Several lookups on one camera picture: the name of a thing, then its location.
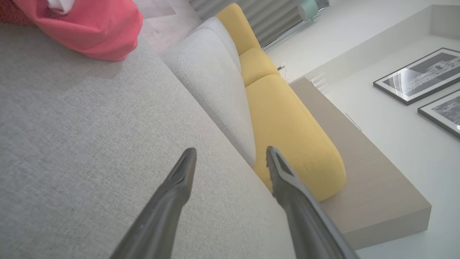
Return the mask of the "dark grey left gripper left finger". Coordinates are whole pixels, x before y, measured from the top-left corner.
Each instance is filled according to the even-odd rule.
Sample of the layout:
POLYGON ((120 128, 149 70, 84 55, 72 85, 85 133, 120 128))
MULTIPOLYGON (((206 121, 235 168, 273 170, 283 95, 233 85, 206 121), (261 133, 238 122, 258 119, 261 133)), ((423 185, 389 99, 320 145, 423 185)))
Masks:
POLYGON ((169 259, 194 180, 197 151, 186 149, 111 255, 112 259, 169 259))

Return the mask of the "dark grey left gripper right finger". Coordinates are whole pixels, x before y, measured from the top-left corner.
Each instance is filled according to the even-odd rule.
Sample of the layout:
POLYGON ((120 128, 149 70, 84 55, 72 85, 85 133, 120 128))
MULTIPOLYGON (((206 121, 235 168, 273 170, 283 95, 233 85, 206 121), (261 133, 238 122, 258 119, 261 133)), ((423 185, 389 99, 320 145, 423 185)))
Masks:
POLYGON ((357 259, 339 229, 296 175, 279 149, 268 146, 272 194, 286 213, 298 259, 357 259))

